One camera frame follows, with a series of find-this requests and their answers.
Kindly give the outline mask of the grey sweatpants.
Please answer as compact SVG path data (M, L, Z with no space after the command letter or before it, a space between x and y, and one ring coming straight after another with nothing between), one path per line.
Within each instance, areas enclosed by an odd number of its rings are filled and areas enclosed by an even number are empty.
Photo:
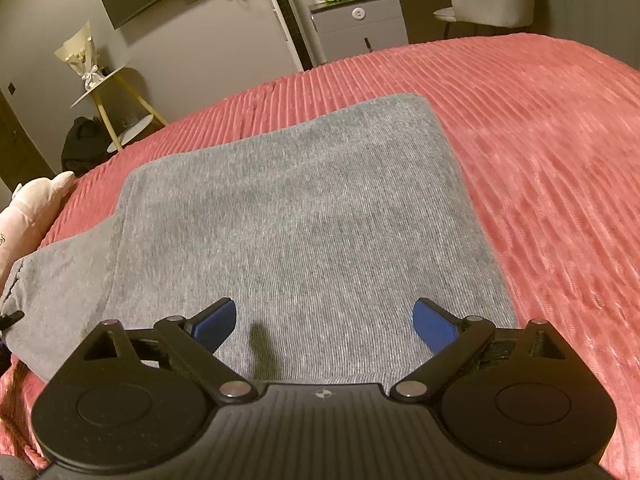
M3 338L47 380L101 321L224 297L217 356L256 382L393 385L431 355L421 298L516 322L434 110L398 94L137 168L105 220L14 264L1 307L24 316Z

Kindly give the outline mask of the pink plush pillow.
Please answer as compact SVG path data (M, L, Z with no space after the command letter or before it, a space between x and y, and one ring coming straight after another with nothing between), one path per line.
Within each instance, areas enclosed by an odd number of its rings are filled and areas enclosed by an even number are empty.
M47 235L76 177L64 171L53 179L20 184L1 213L1 288L14 263L34 252Z

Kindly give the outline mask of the black bag on floor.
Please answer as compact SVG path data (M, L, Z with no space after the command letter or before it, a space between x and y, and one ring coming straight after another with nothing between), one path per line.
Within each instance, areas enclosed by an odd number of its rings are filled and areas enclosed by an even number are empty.
M112 140L99 117L77 117L66 134L61 153L63 171L73 171L76 177L88 174L114 156L107 148Z

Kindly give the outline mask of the pink ribbed bedspread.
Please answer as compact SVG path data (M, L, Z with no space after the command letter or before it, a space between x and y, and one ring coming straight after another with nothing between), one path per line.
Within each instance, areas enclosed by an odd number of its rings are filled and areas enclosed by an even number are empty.
M88 231L131 171L360 102L427 99L462 169L516 315L549 315L612 394L605 467L639 474L639 74L574 41L516 34L363 54L173 122L82 177L44 238Z

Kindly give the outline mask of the yellow leg side table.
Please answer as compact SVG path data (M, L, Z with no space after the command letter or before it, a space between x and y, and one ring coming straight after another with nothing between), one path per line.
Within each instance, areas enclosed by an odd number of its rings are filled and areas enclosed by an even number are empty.
M70 106L73 110L82 102L92 103L111 141L106 148L107 154L121 153L128 144L141 140L145 133L168 125L160 112L127 79L133 73L134 69L127 64L110 70Z

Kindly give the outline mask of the wrapped flower bouquet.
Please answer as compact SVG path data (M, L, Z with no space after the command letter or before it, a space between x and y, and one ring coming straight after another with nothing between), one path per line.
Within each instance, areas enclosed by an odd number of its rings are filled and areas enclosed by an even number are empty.
M73 37L65 40L64 44L55 50L54 55L80 77L86 91L91 91L104 81L105 76L101 72L89 21L86 21Z

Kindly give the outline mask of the grey bedside cabinet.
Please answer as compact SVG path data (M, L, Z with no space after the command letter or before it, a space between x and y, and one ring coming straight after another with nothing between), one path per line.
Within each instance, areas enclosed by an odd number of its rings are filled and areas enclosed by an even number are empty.
M326 62L406 46L400 0L347 0L309 7Z

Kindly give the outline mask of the white tall heater column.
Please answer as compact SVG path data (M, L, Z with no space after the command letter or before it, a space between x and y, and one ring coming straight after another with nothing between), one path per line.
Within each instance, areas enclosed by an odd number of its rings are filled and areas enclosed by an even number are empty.
M304 23L294 0L269 0L271 10L282 30L285 45L299 72L314 68L314 56L304 31Z

